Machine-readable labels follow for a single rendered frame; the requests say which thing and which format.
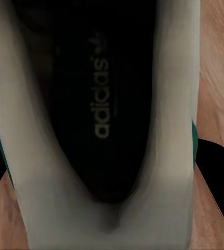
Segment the gym shoe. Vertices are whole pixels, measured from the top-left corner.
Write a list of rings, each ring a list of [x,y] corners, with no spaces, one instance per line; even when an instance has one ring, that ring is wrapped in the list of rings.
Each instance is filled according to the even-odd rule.
[[[0,149],[29,250],[190,250],[200,0],[0,0]]]

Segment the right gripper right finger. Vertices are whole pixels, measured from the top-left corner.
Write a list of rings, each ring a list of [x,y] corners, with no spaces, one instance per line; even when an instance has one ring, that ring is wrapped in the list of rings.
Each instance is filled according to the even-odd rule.
[[[198,139],[195,162],[224,216],[224,147]]]

